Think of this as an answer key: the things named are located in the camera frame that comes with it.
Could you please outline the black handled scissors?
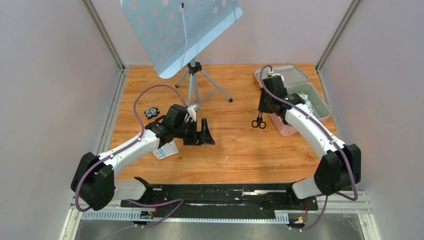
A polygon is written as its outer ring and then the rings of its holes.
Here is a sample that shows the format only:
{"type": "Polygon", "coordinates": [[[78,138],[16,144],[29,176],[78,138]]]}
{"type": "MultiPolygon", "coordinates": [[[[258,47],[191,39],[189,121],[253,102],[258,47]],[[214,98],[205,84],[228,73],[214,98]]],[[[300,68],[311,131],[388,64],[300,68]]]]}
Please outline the black handled scissors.
{"type": "Polygon", "coordinates": [[[251,122],[251,126],[259,129],[266,128],[267,123],[263,120],[263,113],[261,111],[258,111],[256,119],[251,122]]]}

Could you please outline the pink medicine kit case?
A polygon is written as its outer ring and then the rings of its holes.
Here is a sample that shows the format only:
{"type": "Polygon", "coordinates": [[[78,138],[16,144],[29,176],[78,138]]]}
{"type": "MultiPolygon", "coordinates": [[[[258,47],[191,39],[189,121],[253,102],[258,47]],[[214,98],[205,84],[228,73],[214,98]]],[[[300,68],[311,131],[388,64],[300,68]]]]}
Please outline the pink medicine kit case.
{"type": "MultiPolygon", "coordinates": [[[[260,87],[266,85],[274,95],[294,105],[304,103],[306,112],[312,114],[321,123],[331,116],[326,100],[319,93],[310,78],[295,65],[266,65],[253,71],[260,87]]],[[[285,120],[280,102],[265,90],[260,90],[258,114],[251,122],[253,128],[266,128],[264,115],[269,115],[277,131],[283,136],[296,134],[298,131],[285,120]]]]}

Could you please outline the large blue cotton packet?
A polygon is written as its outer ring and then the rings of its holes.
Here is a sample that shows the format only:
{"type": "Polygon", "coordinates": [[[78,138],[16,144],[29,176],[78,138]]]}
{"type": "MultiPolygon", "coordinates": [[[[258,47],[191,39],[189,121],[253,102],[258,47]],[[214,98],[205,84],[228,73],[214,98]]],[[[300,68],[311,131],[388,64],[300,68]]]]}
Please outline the large blue cotton packet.
{"type": "Polygon", "coordinates": [[[314,106],[312,104],[312,101],[309,99],[309,95],[305,94],[302,91],[298,92],[297,94],[305,101],[305,104],[307,105],[308,109],[313,113],[314,112],[314,106]]]}

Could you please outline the white blue gauze packet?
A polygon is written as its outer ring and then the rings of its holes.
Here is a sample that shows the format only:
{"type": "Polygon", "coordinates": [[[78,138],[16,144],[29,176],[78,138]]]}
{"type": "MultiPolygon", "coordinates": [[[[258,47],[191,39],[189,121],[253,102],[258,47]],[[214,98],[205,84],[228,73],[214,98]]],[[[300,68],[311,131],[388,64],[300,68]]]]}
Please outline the white blue gauze packet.
{"type": "Polygon", "coordinates": [[[162,160],[162,159],[165,159],[167,157],[178,154],[179,150],[177,148],[175,141],[172,140],[171,142],[166,143],[162,147],[154,150],[152,153],[157,159],[162,160]]]}

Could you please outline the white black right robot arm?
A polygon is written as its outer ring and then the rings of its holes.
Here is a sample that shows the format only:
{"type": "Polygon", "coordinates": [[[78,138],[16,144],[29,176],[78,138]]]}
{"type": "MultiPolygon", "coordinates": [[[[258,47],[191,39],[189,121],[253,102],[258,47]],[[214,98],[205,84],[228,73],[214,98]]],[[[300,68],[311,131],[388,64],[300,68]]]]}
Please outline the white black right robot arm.
{"type": "Polygon", "coordinates": [[[312,177],[293,182],[285,195],[286,204],[298,209],[306,198],[330,196],[346,188],[357,189],[361,181],[361,150],[334,136],[309,110],[297,93],[288,93],[282,76],[261,80],[257,120],[275,114],[294,127],[315,151],[320,162],[312,177]]]}

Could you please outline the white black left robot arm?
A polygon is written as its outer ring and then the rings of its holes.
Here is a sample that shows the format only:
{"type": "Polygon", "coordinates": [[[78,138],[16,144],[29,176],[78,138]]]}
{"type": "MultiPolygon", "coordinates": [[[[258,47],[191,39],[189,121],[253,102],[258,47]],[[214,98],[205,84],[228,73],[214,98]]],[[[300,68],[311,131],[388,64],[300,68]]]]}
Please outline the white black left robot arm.
{"type": "Polygon", "coordinates": [[[117,176],[141,157],[152,153],[174,139],[185,146],[214,145],[208,120],[198,123],[196,106],[173,104],[165,115],[143,126],[141,132],[118,147],[98,155],[84,154],[77,166],[70,188],[75,193],[75,206],[81,212],[80,201],[89,209],[99,211],[113,201],[135,200],[149,206],[153,193],[140,177],[119,180],[117,176]]]}

